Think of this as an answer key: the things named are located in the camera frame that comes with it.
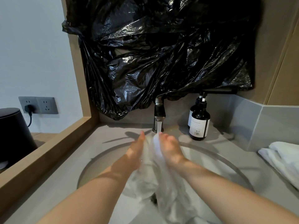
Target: trash can lid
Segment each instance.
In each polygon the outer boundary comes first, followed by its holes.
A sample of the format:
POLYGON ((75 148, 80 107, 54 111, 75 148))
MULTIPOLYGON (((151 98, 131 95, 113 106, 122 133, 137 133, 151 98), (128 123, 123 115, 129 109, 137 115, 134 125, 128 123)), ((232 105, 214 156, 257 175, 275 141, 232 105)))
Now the trash can lid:
POLYGON ((0 108, 0 118, 9 117, 20 112, 16 107, 0 108))

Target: sink basin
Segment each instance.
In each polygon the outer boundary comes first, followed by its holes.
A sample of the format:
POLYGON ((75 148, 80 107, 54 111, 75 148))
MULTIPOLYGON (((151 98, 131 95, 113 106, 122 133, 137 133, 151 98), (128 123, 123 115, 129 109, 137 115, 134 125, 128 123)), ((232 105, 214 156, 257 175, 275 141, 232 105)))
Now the sink basin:
MULTIPOLYGON (((108 166, 112 165, 117 159, 125 154, 130 144, 131 143, 125 143, 110 148, 93 158, 81 173, 77 187, 79 188, 82 185, 86 184, 108 166)), ((207 149, 196 147, 186 143, 181 143, 181 148, 186 158, 245 188, 248 188, 249 190, 254 191, 252 185, 245 177, 245 175, 236 166, 234 166, 222 156, 215 154, 207 149)), ((184 183, 186 191, 191 198, 191 203, 196 208, 199 217, 213 224, 221 224, 222 222, 216 217, 216 215, 204 203, 204 201, 201 200, 199 196, 197 196, 197 194, 189 186, 189 184, 185 181, 184 183)), ((139 202, 136 199, 122 194, 115 206, 109 223, 150 224, 166 222, 159 215, 157 208, 150 201, 148 201, 148 203, 145 203, 144 206, 140 206, 139 202)))

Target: left hand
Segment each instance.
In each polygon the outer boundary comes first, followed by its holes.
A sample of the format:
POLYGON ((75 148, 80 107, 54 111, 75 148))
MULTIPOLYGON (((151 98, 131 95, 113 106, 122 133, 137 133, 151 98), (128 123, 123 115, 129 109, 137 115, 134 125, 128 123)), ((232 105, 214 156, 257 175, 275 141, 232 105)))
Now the left hand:
POLYGON ((144 132, 141 131, 137 141, 134 141, 126 152, 126 155, 128 156, 130 162, 132 162, 134 169, 138 169, 140 166, 139 158, 142 155, 144 139, 144 132))

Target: chrome faucet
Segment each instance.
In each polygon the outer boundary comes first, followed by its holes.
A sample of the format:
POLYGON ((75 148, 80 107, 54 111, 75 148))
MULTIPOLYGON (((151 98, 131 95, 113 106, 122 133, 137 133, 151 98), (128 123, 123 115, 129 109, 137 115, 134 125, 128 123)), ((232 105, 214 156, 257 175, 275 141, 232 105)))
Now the chrome faucet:
POLYGON ((159 95, 155 99, 155 112, 154 112, 154 127, 152 128, 153 132, 157 133, 157 122, 162 122, 161 132, 163 132, 163 120, 166 117, 165 109, 164 109, 164 100, 162 99, 162 95, 159 95))

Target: wall socket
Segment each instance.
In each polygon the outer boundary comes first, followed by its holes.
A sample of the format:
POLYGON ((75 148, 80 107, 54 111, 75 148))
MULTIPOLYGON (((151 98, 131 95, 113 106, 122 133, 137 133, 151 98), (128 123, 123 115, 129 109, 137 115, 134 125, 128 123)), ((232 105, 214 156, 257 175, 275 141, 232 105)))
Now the wall socket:
POLYGON ((58 114, 54 97, 19 97, 24 113, 26 105, 35 106, 35 114, 58 114))

